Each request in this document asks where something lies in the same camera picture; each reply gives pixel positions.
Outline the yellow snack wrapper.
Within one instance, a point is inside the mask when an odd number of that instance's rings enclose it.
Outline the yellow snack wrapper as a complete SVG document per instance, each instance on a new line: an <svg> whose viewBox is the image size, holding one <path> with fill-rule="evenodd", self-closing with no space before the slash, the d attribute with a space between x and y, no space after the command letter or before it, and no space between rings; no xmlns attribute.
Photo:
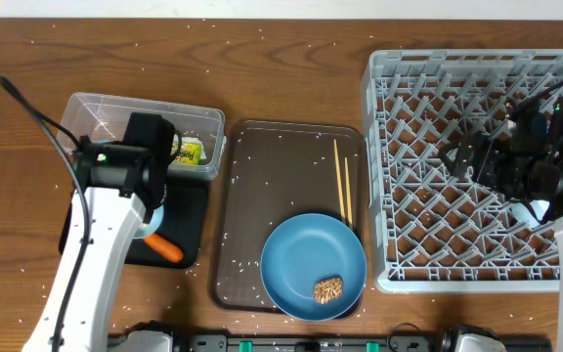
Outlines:
<svg viewBox="0 0 563 352"><path fill-rule="evenodd" d="M174 163L185 163L190 165L200 165L207 160L203 144L200 142L175 142L171 149L174 156Z"/></svg>

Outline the orange carrot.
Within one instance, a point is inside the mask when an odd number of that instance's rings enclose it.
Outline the orange carrot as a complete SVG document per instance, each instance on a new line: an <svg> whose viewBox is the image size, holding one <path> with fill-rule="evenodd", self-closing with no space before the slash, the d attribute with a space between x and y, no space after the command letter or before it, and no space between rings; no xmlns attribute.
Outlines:
<svg viewBox="0 0 563 352"><path fill-rule="evenodd" d="M147 246L149 246L169 262L179 263L184 258L184 252L179 246L166 240L157 233L153 233L144 237L143 241Z"/></svg>

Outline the white bowl with rice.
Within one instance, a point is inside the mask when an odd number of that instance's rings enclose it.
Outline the white bowl with rice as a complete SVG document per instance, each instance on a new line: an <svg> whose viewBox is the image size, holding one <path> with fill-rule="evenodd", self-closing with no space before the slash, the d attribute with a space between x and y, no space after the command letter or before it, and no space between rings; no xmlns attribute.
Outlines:
<svg viewBox="0 0 563 352"><path fill-rule="evenodd" d="M153 213L151 219L147 223L142 223L138 230L136 231L134 238L135 239L143 239L154 234L158 228L160 227L164 217L164 206L161 205L156 208Z"/></svg>

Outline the light blue plastic cup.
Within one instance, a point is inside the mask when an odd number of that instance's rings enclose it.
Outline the light blue plastic cup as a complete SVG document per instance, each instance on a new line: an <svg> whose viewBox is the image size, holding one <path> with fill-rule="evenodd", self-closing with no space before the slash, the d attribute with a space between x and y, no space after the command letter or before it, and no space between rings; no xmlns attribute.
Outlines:
<svg viewBox="0 0 563 352"><path fill-rule="evenodd" d="M528 205L513 203L510 211L517 222L524 222L529 229L539 226L543 216L549 208L549 202L545 200L532 200Z"/></svg>

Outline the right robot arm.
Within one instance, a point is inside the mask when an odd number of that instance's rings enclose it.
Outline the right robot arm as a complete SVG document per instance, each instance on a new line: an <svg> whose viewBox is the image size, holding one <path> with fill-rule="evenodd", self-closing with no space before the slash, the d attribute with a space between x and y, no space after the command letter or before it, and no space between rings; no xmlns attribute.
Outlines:
<svg viewBox="0 0 563 352"><path fill-rule="evenodd" d="M563 96L552 115L540 111L541 96L517 106L509 118L515 127L507 140L469 132L443 146L438 156L449 173L496 191L529 207L547 202L539 223L553 224L559 250L560 288L557 347L563 351Z"/></svg>

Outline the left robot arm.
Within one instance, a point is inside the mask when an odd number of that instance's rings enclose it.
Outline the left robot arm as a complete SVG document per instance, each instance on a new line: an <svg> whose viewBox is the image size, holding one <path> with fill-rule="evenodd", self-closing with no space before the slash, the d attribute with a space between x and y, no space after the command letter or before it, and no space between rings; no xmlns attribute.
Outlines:
<svg viewBox="0 0 563 352"><path fill-rule="evenodd" d="M83 136L66 166L75 191L62 259L26 351L104 351L129 246L165 197L175 136L159 114L134 112L120 142Z"/></svg>

